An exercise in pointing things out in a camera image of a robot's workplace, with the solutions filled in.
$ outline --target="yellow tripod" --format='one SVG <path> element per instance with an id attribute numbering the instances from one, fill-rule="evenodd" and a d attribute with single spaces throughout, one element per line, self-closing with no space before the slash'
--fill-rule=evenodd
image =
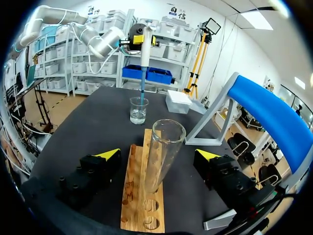
<path id="1" fill-rule="evenodd" d="M 201 44 L 200 44 L 199 51 L 198 51 L 198 54 L 197 54 L 197 58 L 196 58 L 194 67 L 192 69 L 192 72 L 190 72 L 188 86 L 187 86 L 187 88 L 184 89 L 184 93 L 189 94 L 190 96 L 192 96 L 194 94 L 194 91 L 196 91 L 196 99 L 198 99 L 198 85 L 197 85 L 197 82 L 199 80 L 199 76 L 200 76 L 200 73 L 201 73 L 201 70 L 202 70 L 202 67 L 203 67 L 203 63 L 204 63 L 207 47 L 208 47 L 210 42 L 211 42 L 211 34 L 210 33 L 209 34 L 203 33 Z M 199 69 L 198 69 L 198 72 L 195 73 L 196 69 L 198 67 L 198 62 L 200 60 L 200 57 L 201 57 L 201 61 L 200 61 Z M 194 75 L 196 75 L 196 79 L 195 79 L 195 82 L 192 83 Z"/>

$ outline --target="water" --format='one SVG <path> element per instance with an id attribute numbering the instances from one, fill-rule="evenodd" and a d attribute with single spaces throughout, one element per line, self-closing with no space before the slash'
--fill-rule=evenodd
<path id="1" fill-rule="evenodd" d="M 146 120 L 146 109 L 138 110 L 134 109 L 131 110 L 130 120 L 133 124 L 143 124 Z"/>

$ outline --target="blue chair back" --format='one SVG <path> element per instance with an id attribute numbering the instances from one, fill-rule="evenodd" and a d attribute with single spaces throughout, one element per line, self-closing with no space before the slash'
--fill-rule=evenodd
<path id="1" fill-rule="evenodd" d="M 295 173 L 313 144 L 313 134 L 304 121 L 280 98 L 240 75 L 228 95 L 263 125 Z"/>

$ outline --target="gray metal frame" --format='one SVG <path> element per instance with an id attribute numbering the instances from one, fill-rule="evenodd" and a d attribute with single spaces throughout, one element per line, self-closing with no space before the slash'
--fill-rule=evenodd
<path id="1" fill-rule="evenodd" d="M 234 85 L 238 73 L 235 72 L 227 81 L 225 86 L 223 87 L 221 93 L 214 100 L 211 107 L 206 111 L 203 117 L 200 119 L 198 124 L 192 129 L 192 131 L 185 138 L 186 145 L 204 145 L 204 146 L 220 146 L 225 138 L 226 132 L 230 127 L 231 120 L 234 116 L 234 111 L 237 106 L 237 102 L 227 95 L 230 88 Z M 216 139 L 202 139 L 196 138 L 197 134 L 202 130 L 202 128 L 210 121 L 213 115 L 218 111 L 219 108 L 229 99 L 229 107 L 226 120 L 224 122 L 224 126 L 220 135 Z"/>

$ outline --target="screw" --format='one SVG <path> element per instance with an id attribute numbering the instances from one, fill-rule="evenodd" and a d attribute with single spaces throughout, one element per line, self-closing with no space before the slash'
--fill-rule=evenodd
<path id="1" fill-rule="evenodd" d="M 237 190 L 243 190 L 244 189 L 244 187 L 242 186 L 242 185 L 237 185 Z"/>

